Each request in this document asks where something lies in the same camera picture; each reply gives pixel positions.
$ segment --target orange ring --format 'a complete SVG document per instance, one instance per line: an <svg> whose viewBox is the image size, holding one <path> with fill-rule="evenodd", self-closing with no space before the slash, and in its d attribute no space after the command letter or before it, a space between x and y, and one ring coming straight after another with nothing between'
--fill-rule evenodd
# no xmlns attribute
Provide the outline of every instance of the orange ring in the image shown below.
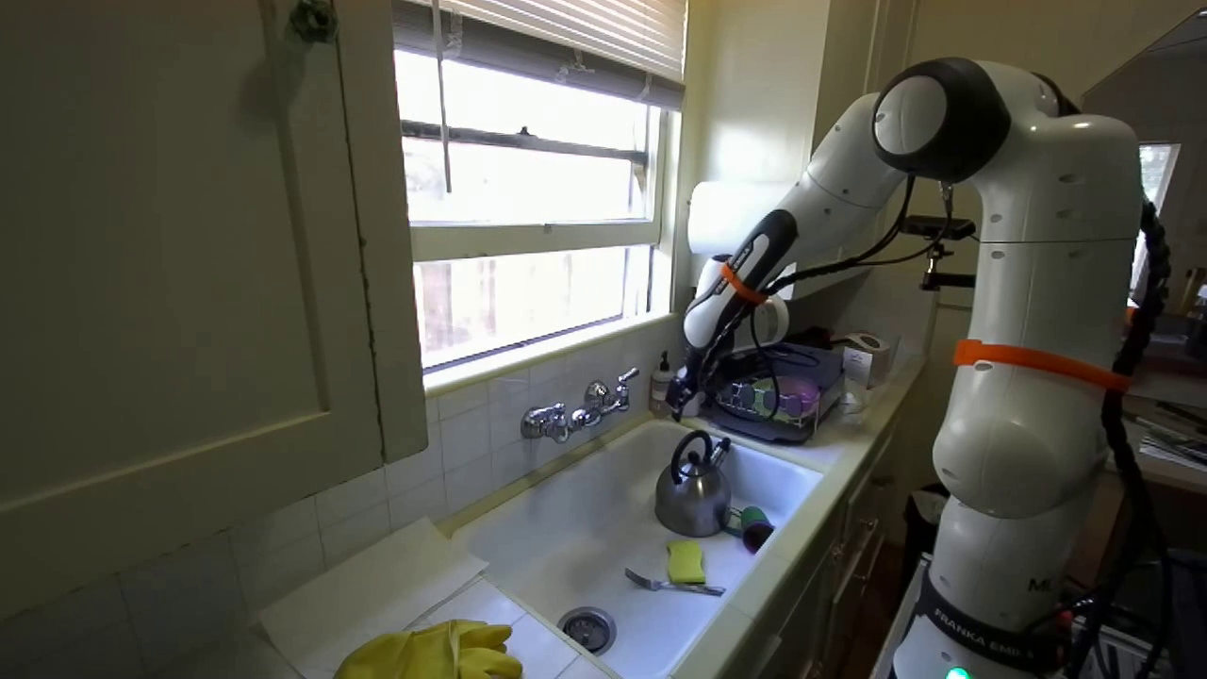
<svg viewBox="0 0 1207 679"><path fill-rule="evenodd" d="M727 262L724 262L721 276L724 276L724 284L727 284L741 298L747 298L752 307L762 307L762 302L766 302L766 294L753 292L753 288L747 288L747 278L743 278Z"/></svg>
<svg viewBox="0 0 1207 679"><path fill-rule="evenodd" d="M1124 372L1108 372L1108 370L1099 370L1089 364L1074 364L1074 360L1049 355L1049 351L1030 351L1030 348L982 345L982 340L956 345L956 367L971 367L971 364L1030 367L1030 370L1046 370L1046 372L1059 372L1059 379L1074 379L1074 381L1099 386L1107 391L1127 391L1127 379Z"/></svg>

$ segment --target yellow rubber glove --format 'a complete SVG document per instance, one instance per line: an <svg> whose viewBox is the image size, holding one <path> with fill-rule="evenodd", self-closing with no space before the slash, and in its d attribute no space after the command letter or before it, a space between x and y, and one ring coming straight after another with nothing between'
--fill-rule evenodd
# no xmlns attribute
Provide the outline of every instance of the yellow rubber glove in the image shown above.
<svg viewBox="0 0 1207 679"><path fill-rule="evenodd" d="M386 635L338 665L338 679L524 679L506 653L509 628L448 618L416 635Z"/></svg>

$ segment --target sink drain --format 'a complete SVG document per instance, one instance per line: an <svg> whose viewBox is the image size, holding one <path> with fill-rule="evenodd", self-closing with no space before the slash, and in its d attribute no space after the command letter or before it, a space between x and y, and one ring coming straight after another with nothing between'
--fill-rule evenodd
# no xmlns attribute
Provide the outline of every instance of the sink drain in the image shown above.
<svg viewBox="0 0 1207 679"><path fill-rule="evenodd" d="M599 606L575 606L575 611L563 616L560 628L563 628L565 636L575 636L581 649L590 649L597 656L607 653L611 643L615 643L615 621Z"/></svg>

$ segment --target window blind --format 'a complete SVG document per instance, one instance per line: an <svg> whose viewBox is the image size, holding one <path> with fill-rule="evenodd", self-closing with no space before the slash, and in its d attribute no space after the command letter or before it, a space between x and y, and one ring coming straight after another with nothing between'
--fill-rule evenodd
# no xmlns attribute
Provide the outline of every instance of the window blind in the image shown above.
<svg viewBox="0 0 1207 679"><path fill-rule="evenodd" d="M395 0L395 47L678 107L687 0Z"/></svg>

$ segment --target window sill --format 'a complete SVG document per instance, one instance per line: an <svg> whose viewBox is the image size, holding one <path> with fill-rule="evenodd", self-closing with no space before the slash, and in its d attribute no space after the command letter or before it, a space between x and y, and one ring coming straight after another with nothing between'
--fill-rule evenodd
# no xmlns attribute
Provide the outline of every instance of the window sill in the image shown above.
<svg viewBox="0 0 1207 679"><path fill-rule="evenodd" d="M423 390L425 390L425 397L438 397L438 391L448 391L448 390L465 390L472 381L498 379L506 370L524 370L532 364L542 364L542 360L555 360L555 355L565 355L565 351L611 340L611 335L643 333L643 327L663 325L663 322L673 322L673 313L648 313L648 317L620 322L620 325L607 325L607 327L584 327L584 333L570 333L570 335L542 340L542 345L532 345L532 348L516 348L516 351L506 351L506 355L475 360L475 364L465 364L465 367L446 367L446 370L423 372Z"/></svg>

